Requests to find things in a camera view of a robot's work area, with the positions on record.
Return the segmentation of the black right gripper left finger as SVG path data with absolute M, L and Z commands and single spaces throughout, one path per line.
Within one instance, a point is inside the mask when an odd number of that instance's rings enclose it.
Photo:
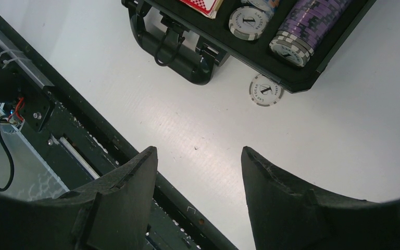
M 150 146 L 55 199 L 0 195 L 0 249 L 142 249 L 157 166 Z

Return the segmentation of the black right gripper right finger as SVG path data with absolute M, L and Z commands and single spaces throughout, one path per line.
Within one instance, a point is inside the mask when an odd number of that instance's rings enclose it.
M 336 194 L 248 146 L 241 166 L 257 249 L 400 249 L 400 198 L 375 203 Z

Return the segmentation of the red playing card deck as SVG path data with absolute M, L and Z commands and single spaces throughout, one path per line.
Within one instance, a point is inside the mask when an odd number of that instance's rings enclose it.
M 215 19 L 223 0 L 180 0 L 209 19 Z

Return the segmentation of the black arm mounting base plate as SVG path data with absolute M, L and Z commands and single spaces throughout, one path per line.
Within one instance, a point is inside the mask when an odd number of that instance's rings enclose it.
M 126 164 L 135 150 L 0 16 L 0 69 L 21 76 L 17 99 L 0 103 L 0 135 L 19 135 L 64 193 Z M 0 195 L 10 181 L 0 186 Z M 142 249 L 234 249 L 158 171 Z

